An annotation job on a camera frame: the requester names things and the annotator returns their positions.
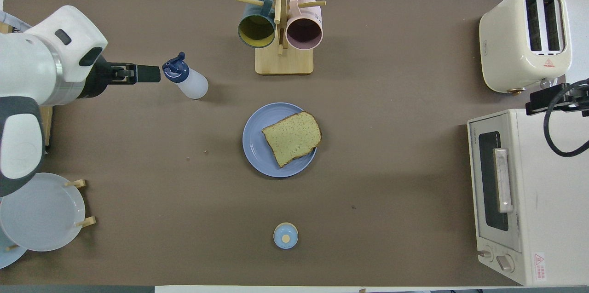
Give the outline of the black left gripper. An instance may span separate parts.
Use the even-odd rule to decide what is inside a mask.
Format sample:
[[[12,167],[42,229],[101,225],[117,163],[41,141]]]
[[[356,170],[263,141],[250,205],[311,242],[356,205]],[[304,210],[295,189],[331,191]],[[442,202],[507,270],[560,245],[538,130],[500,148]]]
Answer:
[[[123,76],[117,74],[119,71],[124,71]],[[103,56],[99,56],[77,98],[94,98],[105,91],[107,86],[111,84],[159,83],[160,81],[160,67],[113,63],[105,60]]]

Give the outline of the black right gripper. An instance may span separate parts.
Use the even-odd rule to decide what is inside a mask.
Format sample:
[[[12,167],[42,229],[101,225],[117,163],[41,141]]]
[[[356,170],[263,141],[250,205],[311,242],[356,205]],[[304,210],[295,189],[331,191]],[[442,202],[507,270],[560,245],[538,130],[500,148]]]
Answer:
[[[556,98],[557,102],[553,106],[553,110],[562,110],[567,107],[566,92],[562,95],[559,93],[565,87],[548,87],[532,92],[529,97],[529,102],[526,103],[526,114],[536,115],[548,110],[550,102]],[[572,83],[568,91],[568,105],[569,110],[589,110],[589,86],[588,83]]]

